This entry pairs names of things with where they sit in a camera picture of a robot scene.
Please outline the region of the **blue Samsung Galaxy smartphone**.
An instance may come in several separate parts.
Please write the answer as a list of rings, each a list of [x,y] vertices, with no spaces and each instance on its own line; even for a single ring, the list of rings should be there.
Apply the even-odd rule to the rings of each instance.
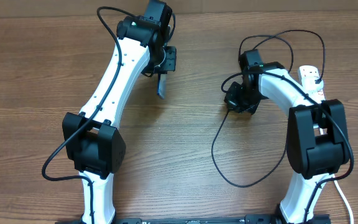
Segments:
[[[157,95],[161,99],[165,99],[166,95],[166,82],[167,82],[167,75],[166,74],[158,74],[158,83],[157,83]]]

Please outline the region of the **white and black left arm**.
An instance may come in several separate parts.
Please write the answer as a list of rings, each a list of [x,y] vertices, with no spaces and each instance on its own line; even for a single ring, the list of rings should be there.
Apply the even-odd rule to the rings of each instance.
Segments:
[[[157,75],[157,94],[165,97],[166,76],[175,71],[177,61],[176,48],[168,45],[175,30],[171,22],[175,15],[163,1],[150,1],[140,16],[127,12],[112,33],[114,52],[92,97],[79,113],[63,119],[63,146],[83,183],[80,223],[114,222],[114,173],[126,153],[119,133],[122,112],[140,75]]]

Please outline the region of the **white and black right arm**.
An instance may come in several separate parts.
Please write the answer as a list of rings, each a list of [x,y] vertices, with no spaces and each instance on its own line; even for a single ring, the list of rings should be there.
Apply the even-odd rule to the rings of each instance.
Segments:
[[[288,118],[285,152],[293,169],[286,196],[274,214],[246,215],[246,223],[330,223],[313,209],[327,182],[346,178],[354,156],[344,106],[325,100],[306,81],[297,83],[283,65],[264,63],[258,50],[239,55],[242,83],[225,91],[229,111],[254,114],[261,100],[272,100]]]

